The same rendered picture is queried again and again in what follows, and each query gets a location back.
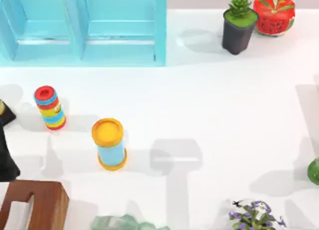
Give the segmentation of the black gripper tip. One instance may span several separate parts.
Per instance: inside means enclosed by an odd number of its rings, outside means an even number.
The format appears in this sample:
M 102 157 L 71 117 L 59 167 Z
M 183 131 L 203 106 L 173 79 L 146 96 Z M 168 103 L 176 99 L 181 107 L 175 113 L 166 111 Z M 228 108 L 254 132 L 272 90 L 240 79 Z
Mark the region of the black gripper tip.
M 20 169 L 8 150 L 3 129 L 15 118 L 15 114 L 0 99 L 0 182 L 12 182 L 20 176 Z

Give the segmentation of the purple flower plant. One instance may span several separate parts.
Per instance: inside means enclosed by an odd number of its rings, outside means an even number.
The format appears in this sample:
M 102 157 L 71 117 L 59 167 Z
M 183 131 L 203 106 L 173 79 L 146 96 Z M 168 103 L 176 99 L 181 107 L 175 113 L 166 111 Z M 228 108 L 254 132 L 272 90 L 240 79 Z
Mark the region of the purple flower plant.
M 283 217 L 276 218 L 262 200 L 233 201 L 232 206 L 228 217 L 234 230 L 288 230 Z

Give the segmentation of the pale green glass object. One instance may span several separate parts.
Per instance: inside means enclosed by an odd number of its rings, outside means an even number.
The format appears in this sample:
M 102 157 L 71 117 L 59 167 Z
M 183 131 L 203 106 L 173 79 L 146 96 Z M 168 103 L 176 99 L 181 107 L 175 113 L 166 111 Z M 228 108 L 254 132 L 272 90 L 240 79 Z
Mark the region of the pale green glass object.
M 149 222 L 137 222 L 128 214 L 117 216 L 96 216 L 91 224 L 91 230 L 171 230 L 168 226 L 156 228 Z

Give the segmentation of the brown wooden stand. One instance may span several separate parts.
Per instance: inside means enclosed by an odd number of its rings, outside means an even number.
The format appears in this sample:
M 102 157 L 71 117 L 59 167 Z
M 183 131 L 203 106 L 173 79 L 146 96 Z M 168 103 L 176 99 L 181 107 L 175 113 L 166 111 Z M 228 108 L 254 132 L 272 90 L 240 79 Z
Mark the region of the brown wooden stand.
M 13 202 L 28 203 L 33 208 L 27 230 L 63 230 L 69 197 L 61 182 L 15 180 L 9 183 L 0 208 L 0 230 L 4 230 Z

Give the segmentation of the stack of coloured rings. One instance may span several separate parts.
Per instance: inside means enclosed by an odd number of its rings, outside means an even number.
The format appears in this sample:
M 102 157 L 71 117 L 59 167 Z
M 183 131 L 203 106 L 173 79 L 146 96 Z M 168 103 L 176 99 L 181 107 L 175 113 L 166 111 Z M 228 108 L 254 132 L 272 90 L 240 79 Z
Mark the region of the stack of coloured rings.
M 44 124 L 49 130 L 59 130 L 65 125 L 66 116 L 53 87 L 44 85 L 37 88 L 34 99 Z

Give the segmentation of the light blue rack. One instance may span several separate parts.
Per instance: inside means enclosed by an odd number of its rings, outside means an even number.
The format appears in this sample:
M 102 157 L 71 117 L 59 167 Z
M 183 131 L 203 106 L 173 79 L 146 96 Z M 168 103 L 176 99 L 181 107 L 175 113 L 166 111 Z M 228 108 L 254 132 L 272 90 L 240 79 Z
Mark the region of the light blue rack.
M 0 66 L 164 66 L 167 0 L 0 0 Z

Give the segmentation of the red watermelon plant pot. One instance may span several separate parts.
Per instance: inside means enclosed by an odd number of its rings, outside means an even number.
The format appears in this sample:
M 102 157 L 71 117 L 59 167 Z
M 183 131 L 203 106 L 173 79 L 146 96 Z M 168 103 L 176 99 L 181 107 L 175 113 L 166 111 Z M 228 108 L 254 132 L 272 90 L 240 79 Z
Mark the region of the red watermelon plant pot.
M 253 10 L 259 15 L 256 29 L 264 35 L 280 35 L 294 24 L 294 0 L 254 0 Z

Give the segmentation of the blue and yellow can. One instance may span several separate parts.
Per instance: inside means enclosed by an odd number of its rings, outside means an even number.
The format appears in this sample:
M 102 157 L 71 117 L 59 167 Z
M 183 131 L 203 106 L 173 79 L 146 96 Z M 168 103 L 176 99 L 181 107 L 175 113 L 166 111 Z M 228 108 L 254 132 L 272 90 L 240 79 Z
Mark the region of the blue and yellow can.
M 114 118 L 103 118 L 92 126 L 92 138 L 98 149 L 100 165 L 108 171 L 121 169 L 127 160 L 124 128 Z

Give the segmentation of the green round object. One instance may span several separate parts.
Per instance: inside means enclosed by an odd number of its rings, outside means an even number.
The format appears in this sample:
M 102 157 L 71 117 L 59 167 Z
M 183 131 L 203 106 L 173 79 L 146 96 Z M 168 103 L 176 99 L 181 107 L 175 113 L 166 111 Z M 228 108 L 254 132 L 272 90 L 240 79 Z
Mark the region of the green round object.
M 308 165 L 307 176 L 312 183 L 319 185 L 319 157 Z

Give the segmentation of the dark grey succulent pot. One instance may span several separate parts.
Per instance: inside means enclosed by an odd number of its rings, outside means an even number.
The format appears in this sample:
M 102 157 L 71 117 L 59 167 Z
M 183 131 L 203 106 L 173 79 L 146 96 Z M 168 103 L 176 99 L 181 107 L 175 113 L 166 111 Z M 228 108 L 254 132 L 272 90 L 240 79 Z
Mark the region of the dark grey succulent pot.
M 232 0 L 223 13 L 222 47 L 233 55 L 238 55 L 247 48 L 259 19 L 250 5 L 249 0 Z

